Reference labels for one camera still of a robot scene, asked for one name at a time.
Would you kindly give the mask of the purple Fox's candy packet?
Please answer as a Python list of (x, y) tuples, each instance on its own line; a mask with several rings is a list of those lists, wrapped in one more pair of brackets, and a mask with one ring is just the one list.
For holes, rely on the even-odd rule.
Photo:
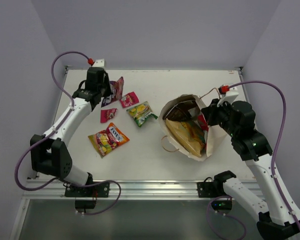
[(110, 82), (111, 95), (105, 97), (101, 102), (101, 107), (108, 106), (118, 100), (122, 99), (123, 88), (124, 88), (124, 78), (121, 76), (117, 81), (111, 80)]

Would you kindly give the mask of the beige paper bag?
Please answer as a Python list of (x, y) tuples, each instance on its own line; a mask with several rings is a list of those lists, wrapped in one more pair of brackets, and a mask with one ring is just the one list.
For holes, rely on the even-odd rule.
[(159, 125), (166, 139), (174, 150), (169, 150), (162, 144), (167, 152), (180, 152), (188, 158), (203, 162), (211, 157), (226, 138), (221, 127), (208, 125), (208, 118), (202, 113), (207, 107), (204, 97), (211, 92), (198, 96), (183, 94), (164, 105), (158, 117)]

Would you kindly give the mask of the small pink candy packet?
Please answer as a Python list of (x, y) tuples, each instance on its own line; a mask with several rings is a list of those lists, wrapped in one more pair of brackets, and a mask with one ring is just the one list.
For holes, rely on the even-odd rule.
[(100, 122), (103, 124), (113, 119), (117, 111), (118, 111), (117, 108), (102, 109), (100, 111)]

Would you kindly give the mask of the pink snack packet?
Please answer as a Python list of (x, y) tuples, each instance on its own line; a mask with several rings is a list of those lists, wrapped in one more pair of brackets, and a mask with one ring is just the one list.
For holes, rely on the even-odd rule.
[(119, 101), (122, 108), (128, 108), (140, 102), (134, 91), (125, 94)]

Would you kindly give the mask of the dark brown snack packet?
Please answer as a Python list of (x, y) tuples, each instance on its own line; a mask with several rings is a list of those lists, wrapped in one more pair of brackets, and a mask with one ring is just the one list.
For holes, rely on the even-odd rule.
[(184, 122), (193, 120), (200, 114), (200, 108), (195, 100), (185, 100), (171, 107), (164, 115), (163, 120)]

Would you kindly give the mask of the green yellow snack packet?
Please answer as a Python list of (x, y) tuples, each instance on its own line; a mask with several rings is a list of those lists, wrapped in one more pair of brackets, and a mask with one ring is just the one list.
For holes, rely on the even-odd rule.
[(158, 116), (155, 115), (148, 101), (134, 105), (127, 109), (126, 112), (132, 117), (139, 128), (142, 127), (148, 118), (158, 119)]

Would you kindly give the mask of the orange Fox's candy packet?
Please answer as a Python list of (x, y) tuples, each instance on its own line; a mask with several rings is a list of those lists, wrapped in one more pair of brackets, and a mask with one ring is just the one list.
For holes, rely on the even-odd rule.
[(130, 141), (113, 122), (111, 122), (106, 129), (89, 135), (88, 139), (101, 158)]

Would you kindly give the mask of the red white snack packet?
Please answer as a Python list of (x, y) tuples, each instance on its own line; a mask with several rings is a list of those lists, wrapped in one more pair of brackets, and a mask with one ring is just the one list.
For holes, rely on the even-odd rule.
[(206, 131), (208, 132), (209, 131), (209, 125), (204, 117), (203, 114), (200, 114), (198, 117), (197, 117), (197, 123), (198, 125), (200, 126), (200, 128), (203, 130), (203, 131)]

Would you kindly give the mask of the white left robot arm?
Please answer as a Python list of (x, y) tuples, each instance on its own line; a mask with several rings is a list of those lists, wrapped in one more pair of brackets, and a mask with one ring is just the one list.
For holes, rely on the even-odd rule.
[(93, 193), (90, 174), (73, 164), (69, 142), (82, 121), (112, 94), (109, 75), (102, 67), (90, 67), (86, 79), (70, 96), (70, 103), (59, 119), (42, 135), (30, 139), (32, 169), (76, 186), (82, 196)]

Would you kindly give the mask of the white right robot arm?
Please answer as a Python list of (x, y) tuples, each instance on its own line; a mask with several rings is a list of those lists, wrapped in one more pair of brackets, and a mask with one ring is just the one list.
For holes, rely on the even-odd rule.
[(218, 104), (213, 99), (201, 109), (208, 126), (220, 126), (235, 152), (253, 173), (263, 199), (244, 187), (230, 170), (214, 176), (211, 189), (219, 197), (234, 198), (254, 219), (264, 240), (286, 240), (300, 234), (300, 209), (287, 191), (273, 162), (267, 138), (255, 129), (256, 113), (246, 101)]

